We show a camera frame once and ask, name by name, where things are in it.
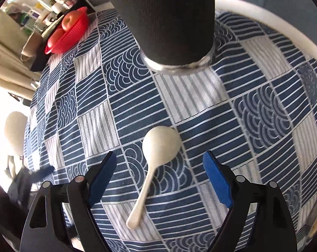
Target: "spoon handle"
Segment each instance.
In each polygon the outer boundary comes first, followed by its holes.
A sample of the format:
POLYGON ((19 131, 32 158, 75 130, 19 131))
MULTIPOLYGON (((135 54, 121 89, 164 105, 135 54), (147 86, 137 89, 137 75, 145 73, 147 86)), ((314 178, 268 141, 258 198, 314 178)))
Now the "spoon handle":
POLYGON ((136 200, 136 203, 132 209, 132 212, 129 214, 126 225, 129 229, 135 229, 139 226, 139 223, 142 218, 142 210, 145 204, 149 187, 151 186, 151 180, 153 179, 154 172, 156 168, 148 167, 148 172, 146 179, 144 180, 141 192, 139 197, 136 200))

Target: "blue gripper pad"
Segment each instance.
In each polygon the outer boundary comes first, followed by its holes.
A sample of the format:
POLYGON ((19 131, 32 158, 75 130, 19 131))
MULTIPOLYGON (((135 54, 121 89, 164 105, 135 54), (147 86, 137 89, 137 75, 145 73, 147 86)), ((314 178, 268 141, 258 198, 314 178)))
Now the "blue gripper pad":
POLYGON ((92 207, 94 204, 100 202, 101 197, 103 196, 109 181, 112 178, 112 175, 116 168, 116 155, 115 153, 104 163, 93 182, 90 185, 90 194, 87 200, 88 205, 92 207))
POLYGON ((231 187, 213 157, 208 152, 203 155, 203 166, 219 201, 226 205, 227 208, 230 208, 233 204, 231 187))

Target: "spoon bowl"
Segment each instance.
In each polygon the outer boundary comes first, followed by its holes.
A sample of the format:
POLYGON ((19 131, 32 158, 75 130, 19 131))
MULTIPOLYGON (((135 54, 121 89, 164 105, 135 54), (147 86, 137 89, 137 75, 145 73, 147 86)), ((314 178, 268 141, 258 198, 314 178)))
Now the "spoon bowl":
POLYGON ((178 154, 181 146, 182 140, 179 133, 166 126, 154 127, 144 137, 142 151, 147 160, 148 172, 139 198, 127 219, 126 225, 129 229, 135 229, 140 224, 143 206, 156 168, 170 162, 178 154))

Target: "table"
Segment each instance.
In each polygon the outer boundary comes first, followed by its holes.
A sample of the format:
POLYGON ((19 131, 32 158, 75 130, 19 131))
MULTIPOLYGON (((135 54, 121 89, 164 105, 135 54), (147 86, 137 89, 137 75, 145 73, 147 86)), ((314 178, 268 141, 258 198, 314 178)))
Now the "table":
MULTIPOLYGON (((31 103, 24 156, 66 183, 109 150, 116 171, 92 213, 112 251, 206 251, 227 214, 202 165, 212 150, 249 181, 283 191, 297 240, 317 198, 317 61, 265 24, 219 11, 211 67, 188 76, 153 73, 115 10, 97 13, 85 37, 46 65, 31 103), (154 126, 176 128, 177 157, 160 167, 144 219, 125 221, 147 171, 141 146, 154 126)), ((237 248, 254 219, 251 205, 237 248)))

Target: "curtain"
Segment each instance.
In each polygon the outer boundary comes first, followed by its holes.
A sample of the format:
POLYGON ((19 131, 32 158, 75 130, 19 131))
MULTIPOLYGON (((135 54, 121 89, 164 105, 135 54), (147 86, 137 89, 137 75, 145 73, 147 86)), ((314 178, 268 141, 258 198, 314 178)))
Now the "curtain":
POLYGON ((20 53, 28 36, 5 12, 0 10, 0 87, 17 96, 32 99, 31 86, 40 74, 31 72, 20 60, 20 53))

